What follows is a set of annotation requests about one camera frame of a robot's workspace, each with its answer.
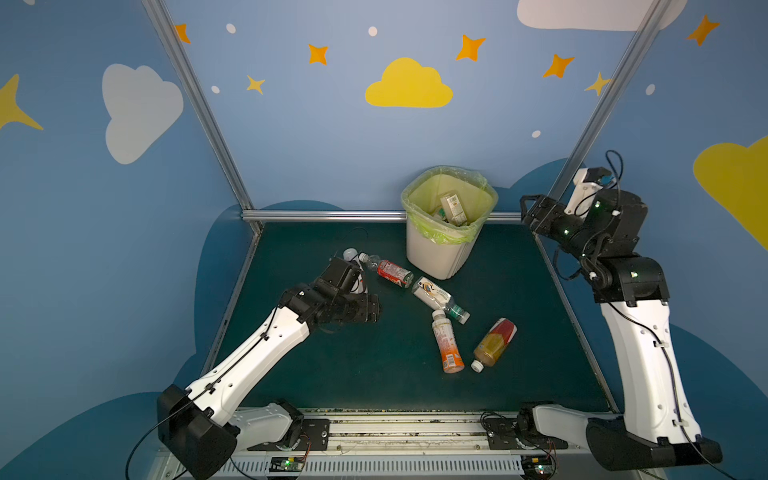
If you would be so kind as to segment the clear bottle red label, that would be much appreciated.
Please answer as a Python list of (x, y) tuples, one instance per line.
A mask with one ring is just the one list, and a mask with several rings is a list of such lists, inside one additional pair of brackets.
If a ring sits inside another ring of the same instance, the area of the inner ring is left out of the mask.
[(360, 253), (358, 258), (368, 270), (401, 288), (410, 287), (414, 280), (412, 271), (377, 255)]

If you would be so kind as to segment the white label green cap bottle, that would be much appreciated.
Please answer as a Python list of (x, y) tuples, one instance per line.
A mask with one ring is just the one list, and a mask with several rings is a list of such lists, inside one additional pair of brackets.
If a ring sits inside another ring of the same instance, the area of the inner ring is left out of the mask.
[(458, 305), (454, 297), (433, 280), (421, 277), (411, 288), (412, 293), (432, 310), (441, 310), (447, 318), (465, 324), (470, 313)]

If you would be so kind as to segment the clear bottle green white label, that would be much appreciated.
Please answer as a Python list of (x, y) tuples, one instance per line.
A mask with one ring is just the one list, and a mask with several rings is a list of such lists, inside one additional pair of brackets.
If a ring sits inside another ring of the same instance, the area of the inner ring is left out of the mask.
[(440, 197), (441, 209), (445, 220), (454, 226), (463, 226), (468, 222), (463, 204), (457, 192), (447, 192)]

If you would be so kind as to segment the white orange gradient bottle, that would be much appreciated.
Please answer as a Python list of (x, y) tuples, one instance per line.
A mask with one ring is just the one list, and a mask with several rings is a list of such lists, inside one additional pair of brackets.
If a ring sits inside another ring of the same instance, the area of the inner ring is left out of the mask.
[(465, 365), (459, 353), (453, 325), (442, 310), (432, 312), (432, 330), (439, 348), (443, 371), (447, 374), (458, 373)]

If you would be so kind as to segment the yellow red tea bottle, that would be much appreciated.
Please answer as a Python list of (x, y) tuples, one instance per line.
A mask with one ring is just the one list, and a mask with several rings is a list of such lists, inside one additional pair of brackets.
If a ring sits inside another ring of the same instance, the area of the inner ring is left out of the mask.
[(493, 367), (517, 333), (517, 326), (507, 318), (500, 318), (486, 333), (473, 351), (471, 368), (481, 373), (486, 367)]

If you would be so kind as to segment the white bottle red cap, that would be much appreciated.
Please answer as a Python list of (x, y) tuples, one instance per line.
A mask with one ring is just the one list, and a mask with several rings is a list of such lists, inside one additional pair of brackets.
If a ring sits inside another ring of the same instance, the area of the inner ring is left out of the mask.
[(347, 262), (352, 262), (357, 265), (362, 264), (361, 253), (355, 248), (347, 248), (343, 251), (342, 258)]

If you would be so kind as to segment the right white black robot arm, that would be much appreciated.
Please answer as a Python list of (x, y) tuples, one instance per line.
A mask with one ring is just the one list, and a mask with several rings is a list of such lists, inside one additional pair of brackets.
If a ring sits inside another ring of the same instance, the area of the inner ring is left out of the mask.
[(596, 192), (583, 215), (546, 195), (526, 195), (520, 205), (532, 232), (579, 262), (609, 327), (624, 395), (624, 410), (615, 415), (534, 405), (521, 411), (520, 431), (584, 448), (609, 471), (722, 462), (721, 446), (702, 435), (687, 403), (663, 269), (635, 251), (647, 206), (617, 189)]

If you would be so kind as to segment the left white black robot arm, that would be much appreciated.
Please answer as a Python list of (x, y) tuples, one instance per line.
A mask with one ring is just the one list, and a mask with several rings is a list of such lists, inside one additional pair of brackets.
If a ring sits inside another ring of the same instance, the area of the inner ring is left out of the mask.
[(304, 416), (286, 401), (250, 413), (239, 407), (257, 383), (326, 321), (379, 320), (377, 295), (328, 293), (300, 284), (281, 295), (263, 324), (225, 360), (186, 388), (157, 400), (159, 440), (195, 479), (208, 479), (232, 455), (259, 445), (288, 449), (300, 441)]

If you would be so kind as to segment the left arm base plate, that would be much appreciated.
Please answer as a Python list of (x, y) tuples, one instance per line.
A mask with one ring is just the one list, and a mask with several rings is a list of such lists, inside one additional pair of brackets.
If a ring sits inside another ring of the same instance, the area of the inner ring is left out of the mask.
[(330, 440), (331, 422), (327, 418), (304, 419), (300, 426), (289, 428), (286, 436), (276, 443), (262, 443), (248, 451), (326, 451)]

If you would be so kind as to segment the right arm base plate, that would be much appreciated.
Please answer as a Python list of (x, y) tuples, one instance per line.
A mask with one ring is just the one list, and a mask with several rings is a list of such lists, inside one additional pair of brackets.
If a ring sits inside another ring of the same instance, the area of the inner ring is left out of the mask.
[(496, 412), (484, 412), (479, 423), (486, 433), (491, 450), (566, 450), (566, 441), (533, 433), (523, 433), (514, 419)]

